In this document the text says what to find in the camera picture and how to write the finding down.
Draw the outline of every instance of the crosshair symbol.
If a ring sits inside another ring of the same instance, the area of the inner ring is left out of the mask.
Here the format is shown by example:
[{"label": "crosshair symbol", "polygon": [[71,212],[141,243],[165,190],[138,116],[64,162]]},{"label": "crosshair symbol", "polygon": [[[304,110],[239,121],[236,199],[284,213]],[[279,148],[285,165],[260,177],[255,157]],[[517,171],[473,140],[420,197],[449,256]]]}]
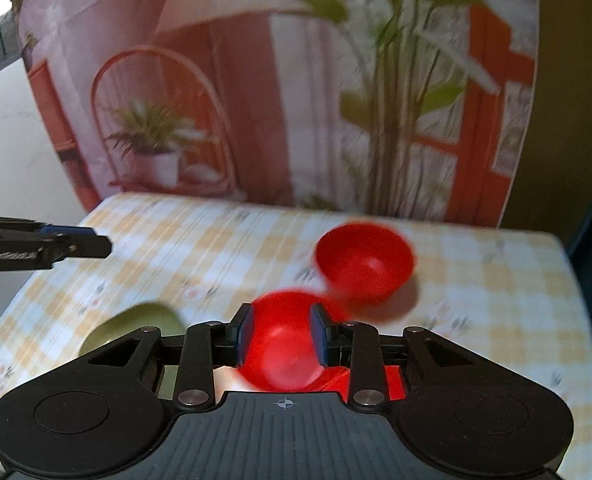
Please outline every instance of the crosshair symbol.
[{"label": "crosshair symbol", "polygon": [[293,400],[289,400],[287,397],[285,397],[274,404],[277,404],[279,408],[286,410],[287,408],[291,408],[294,404],[297,404],[297,402],[293,402]]}]

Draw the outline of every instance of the printed fabric backdrop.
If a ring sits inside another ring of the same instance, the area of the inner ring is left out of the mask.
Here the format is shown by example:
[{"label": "printed fabric backdrop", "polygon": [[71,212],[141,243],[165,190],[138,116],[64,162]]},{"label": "printed fabric backdrop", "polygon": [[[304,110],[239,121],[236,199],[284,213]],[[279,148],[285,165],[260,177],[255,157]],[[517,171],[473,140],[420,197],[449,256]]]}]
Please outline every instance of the printed fabric backdrop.
[{"label": "printed fabric backdrop", "polygon": [[78,197],[498,225],[538,0],[12,0]]}]

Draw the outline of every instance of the checkered tablecloth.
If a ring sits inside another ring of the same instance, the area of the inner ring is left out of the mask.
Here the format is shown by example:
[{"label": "checkered tablecloth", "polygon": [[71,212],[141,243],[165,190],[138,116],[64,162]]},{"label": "checkered tablecloth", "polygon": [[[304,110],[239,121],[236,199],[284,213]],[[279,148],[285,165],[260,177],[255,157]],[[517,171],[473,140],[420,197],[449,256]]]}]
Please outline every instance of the checkered tablecloth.
[{"label": "checkered tablecloth", "polygon": [[[76,357],[94,327],[135,303],[162,301],[190,325],[229,320],[241,303],[276,288],[322,290],[314,245],[349,218],[143,194],[106,200],[84,225],[108,235],[114,254],[37,272],[1,318],[0,396]],[[575,419],[559,473],[592,480],[592,333],[560,243],[383,221],[410,240],[418,263],[395,304],[364,320],[396,335],[424,326],[553,389]]]}]

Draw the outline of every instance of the triangular cutout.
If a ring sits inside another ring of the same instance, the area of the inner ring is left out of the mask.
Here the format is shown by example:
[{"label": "triangular cutout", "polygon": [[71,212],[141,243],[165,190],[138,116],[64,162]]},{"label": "triangular cutout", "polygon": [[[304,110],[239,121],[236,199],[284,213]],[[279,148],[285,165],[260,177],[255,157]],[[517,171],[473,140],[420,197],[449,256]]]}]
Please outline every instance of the triangular cutout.
[{"label": "triangular cutout", "polygon": [[433,339],[425,339],[425,346],[435,364],[440,368],[471,366],[473,364],[470,360],[444,348],[444,346],[441,346],[440,343],[435,342]]},{"label": "triangular cutout", "polygon": [[94,366],[123,367],[130,361],[139,343],[140,339],[127,339],[92,357],[88,362]]}]

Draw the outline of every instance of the brown wall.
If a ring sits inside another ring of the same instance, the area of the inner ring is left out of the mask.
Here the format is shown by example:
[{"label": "brown wall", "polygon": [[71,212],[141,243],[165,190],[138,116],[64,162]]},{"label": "brown wall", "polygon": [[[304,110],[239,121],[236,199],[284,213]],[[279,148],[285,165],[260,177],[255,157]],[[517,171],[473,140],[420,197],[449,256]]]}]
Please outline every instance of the brown wall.
[{"label": "brown wall", "polygon": [[534,109],[503,227],[567,244],[592,202],[592,0],[541,0]]}]

